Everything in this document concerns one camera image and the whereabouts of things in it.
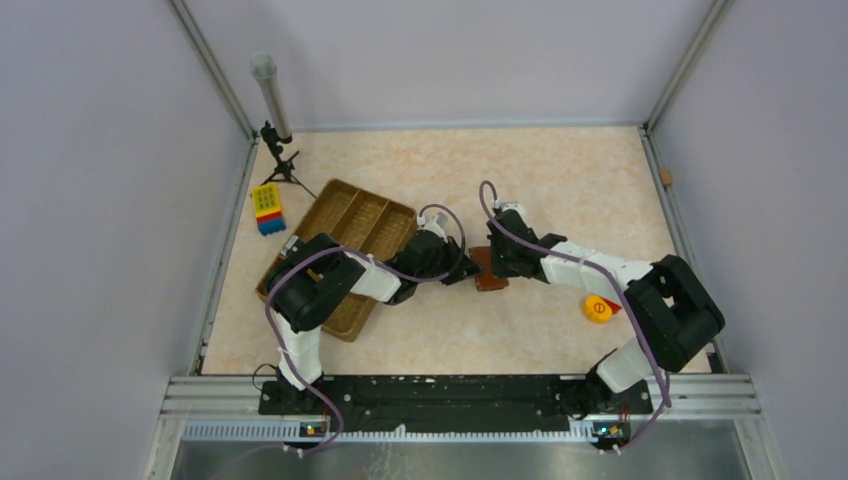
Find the black mounting plate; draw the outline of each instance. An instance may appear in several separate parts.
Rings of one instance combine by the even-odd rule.
[[[338,406],[349,432],[542,432],[569,429],[562,405],[585,382],[559,375],[334,375],[313,383]],[[653,412],[641,381],[610,402],[617,414]],[[262,384],[260,415],[322,415],[324,404],[286,381]]]

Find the black tripod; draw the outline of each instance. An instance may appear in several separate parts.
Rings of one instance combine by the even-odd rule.
[[[302,184],[297,177],[294,176],[292,171],[294,170],[294,159],[300,154],[300,150],[294,152],[292,156],[288,159],[283,160],[280,156],[283,154],[283,140],[277,134],[277,130],[271,126],[269,122],[265,122],[265,126],[262,127],[262,130],[259,131],[262,135],[262,140],[268,145],[268,150],[271,151],[271,155],[274,156],[274,161],[277,162],[277,165],[274,167],[274,172],[262,182],[262,185],[265,185],[269,182],[280,182],[280,183],[293,183],[295,185],[300,185],[306,190],[312,198],[316,198],[315,194],[312,193],[312,190],[309,190],[306,185]],[[274,178],[277,175],[282,175],[283,178]]]

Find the white wall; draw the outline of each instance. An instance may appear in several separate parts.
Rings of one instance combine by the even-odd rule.
[[[711,0],[190,0],[254,125],[253,52],[296,129],[638,123]]]
[[[0,478],[141,475],[244,148],[166,2],[2,2]]]
[[[662,123],[703,280],[794,478],[844,478],[848,3],[736,2]]]

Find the marble countertop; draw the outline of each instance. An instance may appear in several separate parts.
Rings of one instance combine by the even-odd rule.
[[[488,245],[478,199],[481,180],[503,201],[521,202],[541,237],[567,236],[604,253],[658,260],[671,238],[635,127],[469,129],[301,133],[295,175],[316,194],[339,178],[419,208],[453,209],[469,246]],[[273,169],[263,145],[250,187]],[[254,293],[257,281],[306,213],[312,198],[280,184],[288,230],[263,237],[244,203],[203,364],[204,374],[250,374],[280,360]],[[449,233],[456,230],[448,226]],[[474,281],[427,284],[407,302],[377,305],[357,340],[322,334],[330,374],[584,373],[633,337],[623,314],[605,325],[580,310],[578,288],[511,279],[479,293]],[[702,352],[684,371],[709,372]]]

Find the metal cylinder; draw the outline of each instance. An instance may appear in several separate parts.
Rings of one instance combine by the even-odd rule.
[[[250,56],[250,74],[262,89],[262,96],[265,97],[265,104],[268,106],[268,113],[271,114],[271,121],[274,122],[277,134],[283,143],[291,143],[291,127],[286,118],[286,111],[283,109],[280,89],[277,87],[277,65],[267,53],[256,52]]]

